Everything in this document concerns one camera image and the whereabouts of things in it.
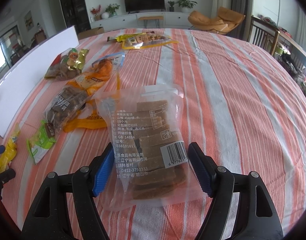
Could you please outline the orange lounge chair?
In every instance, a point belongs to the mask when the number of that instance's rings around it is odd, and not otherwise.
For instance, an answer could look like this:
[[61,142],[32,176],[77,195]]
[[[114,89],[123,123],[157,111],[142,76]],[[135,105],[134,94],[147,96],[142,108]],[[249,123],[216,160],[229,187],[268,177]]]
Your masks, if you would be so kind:
[[188,21],[193,28],[220,35],[226,35],[231,32],[244,19],[245,15],[225,7],[220,7],[214,18],[208,18],[196,10],[188,16]]

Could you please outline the orange clear brown snack bag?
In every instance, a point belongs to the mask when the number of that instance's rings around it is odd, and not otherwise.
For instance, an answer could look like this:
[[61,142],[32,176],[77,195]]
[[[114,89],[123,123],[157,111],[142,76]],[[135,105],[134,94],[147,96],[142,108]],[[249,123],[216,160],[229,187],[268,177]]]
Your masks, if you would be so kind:
[[106,84],[123,66],[125,53],[113,53],[92,63],[88,71],[68,81],[45,109],[45,120],[58,135],[78,110]]

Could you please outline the brown cardboard box on floor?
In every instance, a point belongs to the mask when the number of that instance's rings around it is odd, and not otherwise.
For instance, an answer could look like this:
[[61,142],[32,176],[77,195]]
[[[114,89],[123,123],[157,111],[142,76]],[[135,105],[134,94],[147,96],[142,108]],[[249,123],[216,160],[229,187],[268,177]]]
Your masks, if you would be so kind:
[[85,38],[89,38],[89,37],[92,37],[92,36],[103,34],[104,32],[105,31],[104,31],[103,27],[98,27],[98,28],[94,28],[94,29],[90,29],[90,30],[87,30],[87,31],[80,32],[77,35],[77,37],[78,37],[78,40],[83,40]]

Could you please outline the yellow snack bag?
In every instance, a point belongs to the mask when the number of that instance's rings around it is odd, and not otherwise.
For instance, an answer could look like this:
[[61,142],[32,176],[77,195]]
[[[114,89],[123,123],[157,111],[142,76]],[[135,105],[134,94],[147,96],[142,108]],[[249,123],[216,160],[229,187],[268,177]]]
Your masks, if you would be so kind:
[[124,34],[116,37],[109,36],[107,42],[114,41],[122,44],[122,49],[146,49],[178,43],[169,36],[156,34],[153,31],[146,33]]

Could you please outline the clear brown bar snack pack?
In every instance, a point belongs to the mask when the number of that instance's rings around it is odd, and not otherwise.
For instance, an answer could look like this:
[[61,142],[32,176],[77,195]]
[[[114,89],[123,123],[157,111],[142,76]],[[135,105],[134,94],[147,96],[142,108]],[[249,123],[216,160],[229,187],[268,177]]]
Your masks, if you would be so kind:
[[182,134],[183,90],[151,85],[96,94],[114,163],[102,206],[166,206],[203,197]]

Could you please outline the cluttered side table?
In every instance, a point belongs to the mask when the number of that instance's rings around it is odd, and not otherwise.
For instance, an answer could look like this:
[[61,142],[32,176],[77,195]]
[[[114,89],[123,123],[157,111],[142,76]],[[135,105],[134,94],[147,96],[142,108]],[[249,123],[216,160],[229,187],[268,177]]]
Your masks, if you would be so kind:
[[272,56],[296,81],[306,96],[306,52],[282,29]]

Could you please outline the grey curtain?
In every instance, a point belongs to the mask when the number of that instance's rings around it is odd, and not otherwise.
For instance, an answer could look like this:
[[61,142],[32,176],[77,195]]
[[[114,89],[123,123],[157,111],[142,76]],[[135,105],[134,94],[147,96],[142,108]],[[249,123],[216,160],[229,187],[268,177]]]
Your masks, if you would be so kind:
[[245,16],[244,20],[233,30],[233,37],[247,41],[250,33],[253,0],[231,0],[231,9]]

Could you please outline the green plant left of tv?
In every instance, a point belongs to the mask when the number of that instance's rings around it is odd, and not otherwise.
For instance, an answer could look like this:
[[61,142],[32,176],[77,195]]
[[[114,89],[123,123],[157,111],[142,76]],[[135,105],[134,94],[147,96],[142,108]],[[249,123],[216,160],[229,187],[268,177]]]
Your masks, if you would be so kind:
[[109,17],[114,17],[114,16],[117,16],[117,11],[119,10],[119,8],[120,8],[120,5],[117,3],[109,4],[106,7],[105,12],[109,14]]

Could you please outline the striped orange tablecloth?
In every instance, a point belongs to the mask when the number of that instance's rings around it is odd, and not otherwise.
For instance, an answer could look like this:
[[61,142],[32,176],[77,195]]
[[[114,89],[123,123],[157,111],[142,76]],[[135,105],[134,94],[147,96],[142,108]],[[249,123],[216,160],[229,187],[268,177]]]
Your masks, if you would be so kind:
[[[217,164],[257,171],[275,204],[284,233],[306,209],[306,98],[266,51],[247,42],[200,31],[164,29],[178,43],[128,50],[122,87],[174,83],[182,87],[184,142],[197,142]],[[42,78],[14,117],[20,125],[14,179],[2,203],[19,228],[45,176],[74,172],[101,154],[104,129],[62,134],[39,164],[26,140],[40,124],[62,83]]]

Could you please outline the white tv cabinet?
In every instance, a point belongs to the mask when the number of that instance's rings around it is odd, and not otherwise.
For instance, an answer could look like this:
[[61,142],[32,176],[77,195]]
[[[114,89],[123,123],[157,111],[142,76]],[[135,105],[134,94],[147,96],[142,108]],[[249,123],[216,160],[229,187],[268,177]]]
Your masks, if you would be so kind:
[[104,31],[118,29],[153,29],[175,28],[189,29],[192,24],[188,21],[189,13],[183,12],[143,12],[109,17],[91,23],[91,28],[104,28]]

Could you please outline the yellow corn vacuum pack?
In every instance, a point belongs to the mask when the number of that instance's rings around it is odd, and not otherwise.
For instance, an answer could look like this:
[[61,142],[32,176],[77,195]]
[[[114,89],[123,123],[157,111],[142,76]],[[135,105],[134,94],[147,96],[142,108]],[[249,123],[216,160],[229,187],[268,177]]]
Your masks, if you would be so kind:
[[9,137],[7,144],[5,146],[4,152],[0,156],[0,174],[6,171],[9,164],[15,158],[17,154],[17,140],[20,135],[19,124],[16,123],[15,128]]

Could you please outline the green potted plant right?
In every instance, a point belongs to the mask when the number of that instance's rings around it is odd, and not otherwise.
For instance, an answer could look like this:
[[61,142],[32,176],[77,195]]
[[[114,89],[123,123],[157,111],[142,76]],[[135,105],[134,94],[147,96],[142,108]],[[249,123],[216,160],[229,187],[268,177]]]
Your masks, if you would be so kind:
[[176,0],[176,4],[181,12],[189,13],[197,5],[197,2],[193,0]]

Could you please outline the white cardboard box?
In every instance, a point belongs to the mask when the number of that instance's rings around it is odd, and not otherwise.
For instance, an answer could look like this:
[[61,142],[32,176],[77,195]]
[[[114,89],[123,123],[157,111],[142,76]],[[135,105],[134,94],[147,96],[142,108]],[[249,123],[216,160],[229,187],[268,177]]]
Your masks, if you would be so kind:
[[33,48],[5,74],[0,80],[1,137],[5,136],[17,110],[44,77],[56,56],[78,45],[75,28],[67,28]]

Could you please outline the red gold mushroom snack bag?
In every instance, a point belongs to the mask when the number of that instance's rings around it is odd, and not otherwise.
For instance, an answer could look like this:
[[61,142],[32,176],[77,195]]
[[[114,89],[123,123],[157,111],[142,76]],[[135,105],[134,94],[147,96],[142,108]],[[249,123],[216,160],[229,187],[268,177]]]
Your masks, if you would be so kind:
[[82,73],[88,52],[88,49],[67,49],[54,59],[44,78],[66,81],[77,77]]

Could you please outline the green cracker packet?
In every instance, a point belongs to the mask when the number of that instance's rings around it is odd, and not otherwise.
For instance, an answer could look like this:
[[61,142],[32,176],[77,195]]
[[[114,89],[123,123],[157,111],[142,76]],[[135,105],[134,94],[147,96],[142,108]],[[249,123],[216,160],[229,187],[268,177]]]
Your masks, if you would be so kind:
[[42,120],[40,127],[34,135],[26,140],[27,150],[33,158],[35,165],[42,160],[55,143],[56,139],[53,125],[46,120]]

